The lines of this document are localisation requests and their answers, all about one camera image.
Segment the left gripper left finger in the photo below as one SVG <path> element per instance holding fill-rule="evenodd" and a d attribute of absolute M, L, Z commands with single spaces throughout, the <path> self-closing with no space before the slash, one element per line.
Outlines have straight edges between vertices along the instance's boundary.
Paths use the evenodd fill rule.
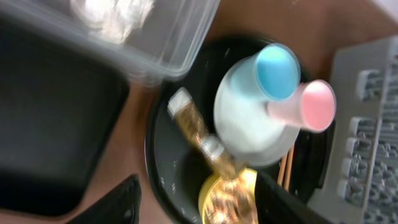
<path fill-rule="evenodd" d="M 67 224 L 138 224 L 142 191 L 132 174 Z"/>

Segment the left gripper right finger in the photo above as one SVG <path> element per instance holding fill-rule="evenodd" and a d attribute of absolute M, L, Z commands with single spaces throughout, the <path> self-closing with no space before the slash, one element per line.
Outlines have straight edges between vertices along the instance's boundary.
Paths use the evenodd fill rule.
<path fill-rule="evenodd" d="M 268 174 L 257 173 L 254 195 L 260 224 L 331 224 Z"/>

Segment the food scraps pile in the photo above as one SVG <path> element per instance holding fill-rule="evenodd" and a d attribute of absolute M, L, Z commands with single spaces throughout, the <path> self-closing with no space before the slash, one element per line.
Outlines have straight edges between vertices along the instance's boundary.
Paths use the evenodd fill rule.
<path fill-rule="evenodd" d="M 254 196 L 243 177 L 221 180 L 205 202 L 205 220 L 210 224 L 257 224 Z"/>

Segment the yellow bowl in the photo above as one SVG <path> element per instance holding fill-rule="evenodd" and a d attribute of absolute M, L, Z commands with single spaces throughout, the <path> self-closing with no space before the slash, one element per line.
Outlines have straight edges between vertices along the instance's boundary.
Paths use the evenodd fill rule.
<path fill-rule="evenodd" d="M 234 180 L 218 174 L 202 185 L 198 210 L 204 224 L 258 224 L 254 190 L 257 172 L 244 169 Z"/>

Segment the pink plastic cup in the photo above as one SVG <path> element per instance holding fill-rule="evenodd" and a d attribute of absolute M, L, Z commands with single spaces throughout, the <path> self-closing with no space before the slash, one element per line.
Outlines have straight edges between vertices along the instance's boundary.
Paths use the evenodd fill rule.
<path fill-rule="evenodd" d="M 327 82 L 315 80 L 300 84 L 287 100 L 268 103 L 267 113 L 289 126 L 320 133 L 334 120 L 336 98 Z"/>

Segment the gold snack wrapper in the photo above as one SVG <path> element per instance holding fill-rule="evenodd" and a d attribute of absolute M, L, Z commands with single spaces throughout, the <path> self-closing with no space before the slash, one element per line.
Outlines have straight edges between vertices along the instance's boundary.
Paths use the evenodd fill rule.
<path fill-rule="evenodd" d="M 167 109 L 187 141 L 203 154 L 216 173 L 226 180 L 239 177 L 246 166 L 245 163 L 236 160 L 217 135 L 210 133 L 186 88 L 181 87 L 172 95 Z"/>

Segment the blue plastic cup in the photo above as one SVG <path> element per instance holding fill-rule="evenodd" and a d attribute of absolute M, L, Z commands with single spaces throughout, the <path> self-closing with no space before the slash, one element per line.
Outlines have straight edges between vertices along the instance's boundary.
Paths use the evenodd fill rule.
<path fill-rule="evenodd" d="M 282 101 L 290 98 L 301 79 L 300 64 L 285 45 L 269 44 L 239 61 L 230 76 L 231 87 L 253 100 Z"/>

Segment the white napkin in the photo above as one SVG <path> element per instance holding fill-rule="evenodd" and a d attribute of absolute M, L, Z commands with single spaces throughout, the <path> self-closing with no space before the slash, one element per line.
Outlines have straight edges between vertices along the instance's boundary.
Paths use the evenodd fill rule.
<path fill-rule="evenodd" d="M 70 9 L 88 32 L 104 41 L 122 44 L 141 29 L 154 0 L 70 0 Z"/>

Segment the grey dishwasher rack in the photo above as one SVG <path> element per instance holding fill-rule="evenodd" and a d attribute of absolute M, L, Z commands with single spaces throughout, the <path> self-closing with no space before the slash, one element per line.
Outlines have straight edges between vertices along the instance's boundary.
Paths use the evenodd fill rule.
<path fill-rule="evenodd" d="M 339 50 L 323 185 L 308 206 L 332 223 L 397 222 L 397 37 Z"/>

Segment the clear plastic waste bin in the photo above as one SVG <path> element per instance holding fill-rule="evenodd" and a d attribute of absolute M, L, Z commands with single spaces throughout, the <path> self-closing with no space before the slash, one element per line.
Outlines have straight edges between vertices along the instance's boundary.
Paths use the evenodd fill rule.
<path fill-rule="evenodd" d="M 128 79 L 179 80 L 192 67 L 219 0 L 3 0 L 1 15 L 97 55 Z"/>

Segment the wooden chopstick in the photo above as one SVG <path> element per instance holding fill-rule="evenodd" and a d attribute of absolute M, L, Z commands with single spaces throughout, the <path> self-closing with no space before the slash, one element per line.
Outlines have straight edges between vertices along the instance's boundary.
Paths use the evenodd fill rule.
<path fill-rule="evenodd" d="M 287 158 L 287 165 L 286 165 L 286 173 L 285 173 L 285 181 L 284 181 L 284 189 L 286 191 L 289 191 L 289 186 L 290 186 L 290 177 L 292 173 L 292 164 L 293 164 L 293 159 L 294 159 L 294 151 L 295 151 L 295 146 L 291 148 L 288 154 Z"/>
<path fill-rule="evenodd" d="M 288 159 L 289 154 L 286 154 L 281 162 L 280 162 L 280 167 L 279 167 L 279 175 L 277 178 L 277 183 L 282 186 L 283 181 L 284 181 L 284 175 L 285 175 L 285 169 L 286 169 L 286 165 L 287 165 L 287 159 Z"/>

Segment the round black serving tray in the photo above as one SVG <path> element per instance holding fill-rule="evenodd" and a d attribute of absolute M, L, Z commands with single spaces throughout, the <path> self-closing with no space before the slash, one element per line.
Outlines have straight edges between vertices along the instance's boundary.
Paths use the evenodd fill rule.
<path fill-rule="evenodd" d="M 236 62 L 254 55 L 270 43 L 270 39 L 252 36 L 214 40 L 201 48 L 184 78 L 162 85 L 146 129 L 146 168 L 158 202 L 175 223 L 201 222 L 198 198 L 211 169 L 170 117 L 167 111 L 170 97 L 179 88 L 186 88 L 205 123 L 214 130 L 213 104 L 222 78 Z M 333 132 L 333 128 L 322 133 L 301 131 L 295 142 L 288 193 L 306 206 L 314 191 L 323 185 Z M 276 181 L 279 165 L 274 163 L 257 171 Z"/>

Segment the light grey plate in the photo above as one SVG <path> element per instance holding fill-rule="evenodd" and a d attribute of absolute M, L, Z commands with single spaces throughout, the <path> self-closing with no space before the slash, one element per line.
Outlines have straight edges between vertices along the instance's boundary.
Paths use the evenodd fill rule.
<path fill-rule="evenodd" d="M 268 117 L 266 104 L 236 93 L 233 72 L 248 58 L 234 64 L 223 77 L 215 96 L 216 133 L 228 151 L 253 167 L 270 166 L 288 153 L 300 129 Z"/>

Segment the black rectangular tray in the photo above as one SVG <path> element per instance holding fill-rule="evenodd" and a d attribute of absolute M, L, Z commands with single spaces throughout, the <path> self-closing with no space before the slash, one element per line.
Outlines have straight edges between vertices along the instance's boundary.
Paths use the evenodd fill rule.
<path fill-rule="evenodd" d="M 128 93 L 113 67 L 1 19 L 1 208 L 73 210 Z"/>

